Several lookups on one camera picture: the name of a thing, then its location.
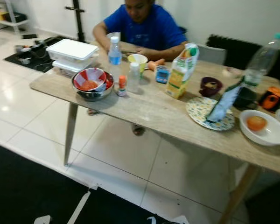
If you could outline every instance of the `large plastic bottle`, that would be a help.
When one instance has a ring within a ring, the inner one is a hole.
[[[119,38],[117,36],[111,37],[111,45],[108,53],[110,63],[110,73],[113,75],[114,81],[118,82],[121,75],[121,58],[122,54],[119,48]]]
[[[127,77],[127,90],[137,93],[139,90],[140,82],[140,66],[136,62],[130,63],[130,71]]]
[[[244,71],[244,83],[247,87],[257,86],[276,62],[280,49],[280,33],[276,33],[272,41],[260,48]]]

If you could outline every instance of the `yellow cup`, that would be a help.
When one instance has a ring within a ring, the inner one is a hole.
[[[142,77],[142,74],[145,69],[145,65],[148,61],[147,57],[145,57],[143,55],[139,55],[139,54],[133,54],[133,55],[130,55],[129,57],[127,57],[127,59],[129,60],[129,62],[137,62],[139,64],[140,75]]]

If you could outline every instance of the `sandal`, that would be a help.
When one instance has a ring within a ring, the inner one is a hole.
[[[138,125],[132,125],[132,132],[136,136],[142,136],[145,132],[145,128]]]
[[[93,116],[93,115],[99,114],[99,111],[96,111],[96,110],[93,110],[93,109],[88,109],[88,110],[87,110],[87,114],[88,114],[89,116]]]

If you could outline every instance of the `black pole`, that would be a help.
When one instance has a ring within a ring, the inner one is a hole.
[[[81,21],[81,13],[85,12],[84,10],[80,9],[79,0],[73,0],[74,7],[65,7],[69,10],[74,10],[76,12],[76,19],[77,19],[77,28],[78,28],[78,41],[85,42],[85,36],[83,33],[82,21]]]

